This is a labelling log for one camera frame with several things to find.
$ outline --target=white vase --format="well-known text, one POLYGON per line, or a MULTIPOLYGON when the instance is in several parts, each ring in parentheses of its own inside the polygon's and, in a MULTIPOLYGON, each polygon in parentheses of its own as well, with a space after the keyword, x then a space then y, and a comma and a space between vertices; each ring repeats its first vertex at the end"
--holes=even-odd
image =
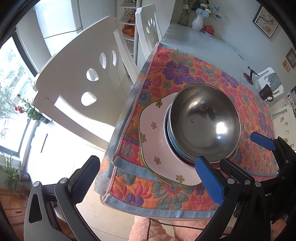
POLYGON ((204 16, 198 13, 197 17, 192 21, 191 28, 196 31, 200 31, 203 27, 203 19, 204 16))

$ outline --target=stainless steel bowl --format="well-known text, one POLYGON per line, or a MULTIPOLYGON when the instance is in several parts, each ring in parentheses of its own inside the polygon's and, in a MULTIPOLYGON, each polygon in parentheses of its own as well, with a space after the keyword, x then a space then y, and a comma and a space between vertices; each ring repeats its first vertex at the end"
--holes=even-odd
POLYGON ((234 157, 241 131, 238 112, 228 96, 203 84, 188 86, 176 95, 168 128, 173 145, 188 161, 205 156, 210 163, 234 157))

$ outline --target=window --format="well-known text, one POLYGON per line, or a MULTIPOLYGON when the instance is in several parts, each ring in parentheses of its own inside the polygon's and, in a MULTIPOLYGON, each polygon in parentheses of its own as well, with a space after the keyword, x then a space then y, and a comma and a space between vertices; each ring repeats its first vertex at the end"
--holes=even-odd
POLYGON ((38 23, 53 56, 71 42, 82 27, 75 24, 71 0, 40 0, 35 5, 38 23))
POLYGON ((32 100, 34 75, 31 73, 13 40, 9 38, 0 49, 0 150, 19 156, 28 117, 15 110, 21 105, 17 98, 32 100))

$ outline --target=colorful floral tablecloth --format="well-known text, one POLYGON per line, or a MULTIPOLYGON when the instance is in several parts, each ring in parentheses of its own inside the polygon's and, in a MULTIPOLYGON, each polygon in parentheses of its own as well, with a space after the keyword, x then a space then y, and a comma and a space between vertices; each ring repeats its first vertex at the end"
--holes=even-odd
POLYGON ((272 152, 250 140, 256 131, 274 137, 268 107, 247 87, 227 73, 196 57, 157 45, 146 61, 116 125, 95 191, 104 204, 142 216, 208 218, 218 208, 203 184, 176 188, 162 183, 144 166, 139 148, 139 116, 150 103, 191 84, 208 84, 222 90, 233 102, 241 120, 241 138, 233 162, 257 181, 276 176, 272 152))

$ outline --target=red gaiwan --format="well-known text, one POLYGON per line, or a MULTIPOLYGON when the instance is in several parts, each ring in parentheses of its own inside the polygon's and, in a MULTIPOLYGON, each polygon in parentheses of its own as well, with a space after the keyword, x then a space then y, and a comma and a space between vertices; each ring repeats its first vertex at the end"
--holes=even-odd
POLYGON ((212 36, 214 36, 214 33, 216 32, 212 25, 206 25, 203 30, 212 36))

